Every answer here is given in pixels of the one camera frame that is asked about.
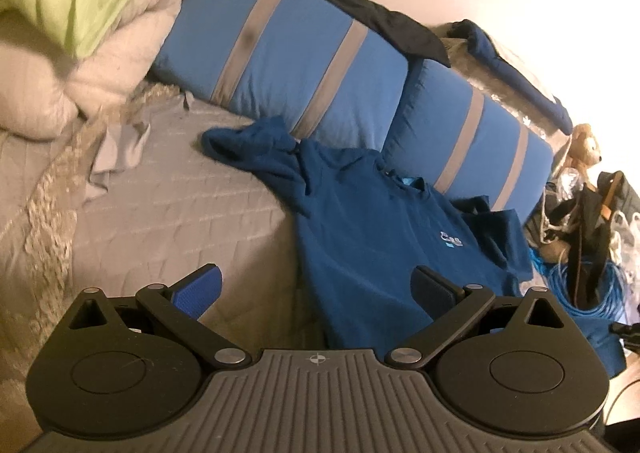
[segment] circular pad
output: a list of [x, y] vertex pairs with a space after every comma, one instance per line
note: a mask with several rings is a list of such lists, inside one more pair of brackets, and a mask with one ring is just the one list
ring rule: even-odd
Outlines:
[[521, 393], [543, 393], [556, 388], [564, 369], [552, 357], [518, 350], [496, 357], [489, 366], [492, 377], [505, 388]]
[[98, 352], [78, 361], [71, 378], [78, 388], [91, 393], [118, 393], [137, 385], [145, 373], [144, 360], [134, 354]]

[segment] plastic bag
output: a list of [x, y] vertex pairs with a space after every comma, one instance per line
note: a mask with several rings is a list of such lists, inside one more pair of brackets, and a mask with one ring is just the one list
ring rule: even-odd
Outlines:
[[625, 313], [627, 324], [640, 322], [640, 214], [628, 222], [624, 213], [615, 211], [610, 218], [610, 258], [625, 272]]
[[556, 179], [558, 200], [569, 200], [584, 186], [584, 179], [575, 168], [565, 168]]

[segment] ribbed rubber surface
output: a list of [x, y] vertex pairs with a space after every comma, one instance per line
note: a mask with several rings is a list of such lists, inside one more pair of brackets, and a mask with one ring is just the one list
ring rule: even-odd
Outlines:
[[253, 367], [215, 375], [190, 411], [158, 431], [115, 442], [51, 433], [28, 451], [604, 453], [607, 449], [586, 431], [569, 438], [524, 441], [477, 430], [446, 410], [420, 373], [390, 369], [371, 351], [358, 350], [266, 351]]

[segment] navy blue t-shirt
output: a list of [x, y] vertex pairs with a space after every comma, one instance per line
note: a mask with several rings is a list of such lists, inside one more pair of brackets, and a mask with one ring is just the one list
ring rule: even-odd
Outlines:
[[484, 204], [483, 212], [477, 200], [475, 214], [463, 214], [431, 186], [385, 173], [375, 150], [298, 143], [281, 118], [214, 128], [202, 144], [208, 156], [254, 173], [293, 211], [303, 273], [332, 348], [382, 357], [430, 324], [410, 289], [417, 265], [497, 295], [517, 295], [519, 281], [532, 277], [513, 211]]

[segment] coiled blue rope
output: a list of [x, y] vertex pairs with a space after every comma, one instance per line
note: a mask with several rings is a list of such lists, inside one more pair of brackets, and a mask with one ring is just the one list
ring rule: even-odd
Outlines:
[[[588, 310], [575, 308], [569, 303], [566, 289], [567, 265], [565, 263], [546, 263], [540, 258], [535, 249], [529, 250], [531, 261], [536, 270], [546, 278], [548, 288], [556, 295], [562, 308], [572, 317], [597, 317], [609, 321], [619, 321], [625, 312], [625, 273], [612, 261], [607, 260], [602, 280], [598, 286], [600, 299], [597, 306]], [[591, 265], [590, 261], [583, 261], [584, 265]]]

